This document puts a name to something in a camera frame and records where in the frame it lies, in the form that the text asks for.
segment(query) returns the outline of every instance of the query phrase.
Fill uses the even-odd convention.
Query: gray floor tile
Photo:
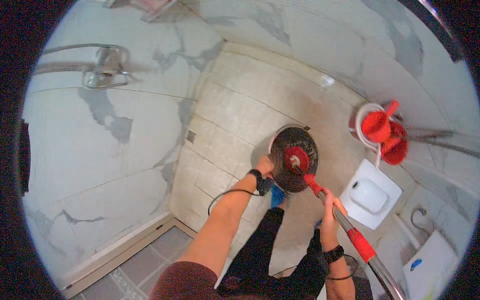
[[[164,262],[163,258],[147,246],[124,262],[120,269],[134,284],[138,285]]]
[[[145,281],[141,286],[140,290],[144,292],[147,296],[150,296],[150,293],[152,292],[153,286],[155,285],[158,277],[162,274],[162,272],[169,266],[169,264],[166,264],[162,269],[160,269],[157,273],[155,273],[149,280]]]
[[[109,275],[105,275],[82,293],[87,300],[120,300],[123,297],[123,291]]]
[[[77,294],[75,297],[70,298],[70,300],[84,300],[82,293]]]
[[[172,227],[153,241],[151,245],[158,253],[171,260],[172,257],[178,255],[178,249],[189,240],[192,240],[192,238],[188,234],[177,227]]]

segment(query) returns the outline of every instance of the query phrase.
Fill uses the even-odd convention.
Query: wall
[[[400,218],[422,244],[427,240],[427,234],[415,228],[410,222],[412,210],[416,207],[423,207],[427,215],[422,216],[420,212],[416,212],[413,216],[415,224],[425,228],[429,233],[433,230],[439,231],[461,257],[470,241],[474,223],[466,221],[449,203],[417,184],[407,204],[401,210]],[[406,288],[402,267],[413,257],[415,251],[405,232],[398,226],[392,227],[375,246],[375,251],[392,276]],[[384,293],[383,289],[371,271],[367,271],[367,274],[372,284],[374,299],[376,299]]]
[[[464,62],[396,0],[184,0],[224,39],[299,60],[367,99],[395,97],[404,124],[480,138],[480,111]],[[410,143],[402,166],[468,222],[479,207],[480,160]]]
[[[23,117],[29,123],[31,176],[24,207],[47,269],[65,274],[140,225],[162,215],[200,74],[223,40],[178,3],[155,23],[132,7],[77,1],[46,48],[81,43],[127,49],[128,85],[81,87],[79,72],[35,75]],[[91,48],[48,54],[92,62]]]

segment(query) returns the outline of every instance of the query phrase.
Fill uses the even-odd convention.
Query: white hose
[[[365,103],[364,105],[362,105],[357,111],[357,115],[355,116],[355,131],[360,142],[362,142],[362,144],[364,144],[367,148],[370,148],[377,153],[377,157],[375,159],[375,167],[378,169],[378,166],[380,164],[380,157],[382,156],[382,152],[380,150],[380,143],[374,143],[368,140],[361,130],[361,123],[363,122],[363,119],[368,115],[369,112],[372,111],[385,111],[385,109],[380,104],[373,102]]]

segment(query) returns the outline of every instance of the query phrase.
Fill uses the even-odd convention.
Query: red handle grip
[[[373,249],[364,236],[356,228],[352,228],[347,232],[348,238],[352,242],[355,249],[365,261],[368,263],[370,259],[377,255],[377,252]]]
[[[323,187],[321,187],[316,181],[315,181],[315,175],[313,174],[307,174],[303,175],[303,179],[305,182],[308,184],[308,186],[312,189],[313,193],[318,195],[321,191],[323,191]]]

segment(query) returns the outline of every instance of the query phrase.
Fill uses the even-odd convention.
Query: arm
[[[263,156],[256,169],[265,177],[273,170],[273,163],[267,156]],[[256,186],[256,177],[247,174],[232,189],[253,192]],[[220,277],[250,197],[251,195],[245,192],[231,192],[218,200],[204,226],[178,261],[204,265]]]
[[[322,251],[328,252],[338,246],[338,239],[336,234],[339,229],[339,223],[333,216],[333,207],[336,206],[340,211],[347,215],[347,211],[343,207],[338,198],[325,189],[325,215],[320,225],[320,243],[322,244]],[[339,260],[330,264],[330,278],[344,278],[350,276],[350,271],[347,267],[345,258],[342,257]],[[353,285],[353,279],[347,278],[344,280],[330,280],[326,278],[325,286],[327,289],[328,300],[354,300],[355,299],[355,286]]]

